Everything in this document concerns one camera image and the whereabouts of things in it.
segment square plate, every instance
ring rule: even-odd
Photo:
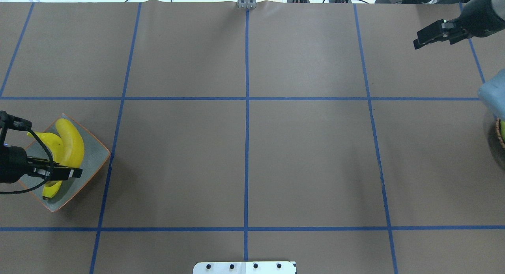
[[[66,114],[62,114],[62,118],[68,119],[77,128],[79,134],[84,141],[84,159],[81,164],[82,175],[79,179],[69,179],[68,181],[63,181],[60,191],[56,195],[49,199],[42,199],[43,188],[37,188],[31,193],[51,212],[58,211],[63,205],[67,204],[70,199],[72,199],[77,192],[79,192],[89,181],[94,177],[96,172],[105,164],[108,157],[110,156],[110,151],[101,143],[93,134],[91,134],[86,128],[84,128],[77,121],[72,119]],[[44,132],[52,132],[58,134],[54,121],[49,128]],[[28,156],[47,158],[44,150],[40,145],[33,141],[26,149]],[[41,181],[38,177],[29,177],[24,175],[20,178],[20,183],[24,188],[27,186],[35,186]]]

